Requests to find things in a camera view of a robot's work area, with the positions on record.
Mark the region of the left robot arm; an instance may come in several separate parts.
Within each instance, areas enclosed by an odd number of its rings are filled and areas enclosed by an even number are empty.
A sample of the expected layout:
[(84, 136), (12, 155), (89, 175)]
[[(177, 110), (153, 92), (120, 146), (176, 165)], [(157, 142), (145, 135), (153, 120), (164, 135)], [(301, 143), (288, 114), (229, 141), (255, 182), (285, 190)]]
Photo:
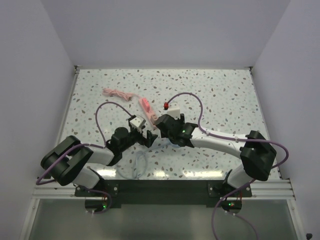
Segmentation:
[(82, 143), (77, 137), (70, 135), (47, 153), (40, 166), (44, 173), (36, 180), (36, 185), (58, 182), (61, 186), (76, 184), (84, 186), (92, 196), (99, 196), (104, 190), (101, 177), (85, 165), (94, 160), (95, 163), (114, 166), (123, 157), (123, 152), (135, 144), (150, 148), (158, 135), (150, 130), (144, 133), (144, 124), (137, 125), (129, 121), (129, 128), (118, 127), (105, 146)]

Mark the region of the pink brown plug adapter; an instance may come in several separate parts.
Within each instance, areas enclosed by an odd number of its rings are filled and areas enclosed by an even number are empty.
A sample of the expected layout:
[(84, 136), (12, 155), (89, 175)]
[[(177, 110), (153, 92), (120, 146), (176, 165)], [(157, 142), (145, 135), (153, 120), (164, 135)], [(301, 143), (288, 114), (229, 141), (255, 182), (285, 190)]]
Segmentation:
[(151, 115), (150, 119), (151, 119), (151, 121), (154, 123), (154, 122), (157, 121), (158, 116), (157, 116), (156, 114), (153, 114), (153, 115)]

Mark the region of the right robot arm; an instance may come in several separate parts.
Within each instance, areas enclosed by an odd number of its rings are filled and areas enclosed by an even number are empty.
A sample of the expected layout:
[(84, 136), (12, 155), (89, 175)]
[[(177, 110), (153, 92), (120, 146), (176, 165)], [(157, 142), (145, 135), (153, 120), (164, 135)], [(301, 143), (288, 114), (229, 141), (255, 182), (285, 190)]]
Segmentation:
[(271, 144), (254, 130), (247, 135), (218, 135), (217, 131), (202, 131), (198, 124), (185, 122), (183, 114), (180, 118), (164, 114), (155, 121), (155, 126), (162, 138), (180, 147), (211, 149), (240, 159), (241, 165), (227, 173), (222, 185), (223, 192), (230, 197), (252, 180), (267, 181), (277, 155)]

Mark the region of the blue round socket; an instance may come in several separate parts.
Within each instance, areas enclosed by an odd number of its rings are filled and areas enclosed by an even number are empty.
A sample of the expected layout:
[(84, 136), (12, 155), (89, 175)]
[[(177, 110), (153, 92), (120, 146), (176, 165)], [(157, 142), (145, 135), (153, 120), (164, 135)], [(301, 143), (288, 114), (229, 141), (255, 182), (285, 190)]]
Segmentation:
[(173, 148), (180, 148), (180, 146), (177, 144), (170, 143), (169, 145), (172, 146)]

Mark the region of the pink power strip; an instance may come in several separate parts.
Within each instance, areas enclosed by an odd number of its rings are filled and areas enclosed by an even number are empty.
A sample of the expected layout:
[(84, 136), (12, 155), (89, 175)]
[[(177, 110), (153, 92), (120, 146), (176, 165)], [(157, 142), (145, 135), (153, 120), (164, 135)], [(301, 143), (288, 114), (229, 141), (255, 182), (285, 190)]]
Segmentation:
[(146, 118), (151, 128), (153, 130), (157, 128), (155, 125), (155, 122), (151, 121), (151, 115), (156, 114), (156, 112), (154, 111), (153, 107), (151, 106), (150, 102), (147, 100), (146, 97), (142, 97), (136, 93), (124, 92), (118, 89), (112, 89), (112, 88), (106, 88), (106, 87), (102, 89), (102, 94), (110, 97), (116, 96), (127, 102), (137, 103), (140, 107), (140, 110), (143, 113), (143, 116)]

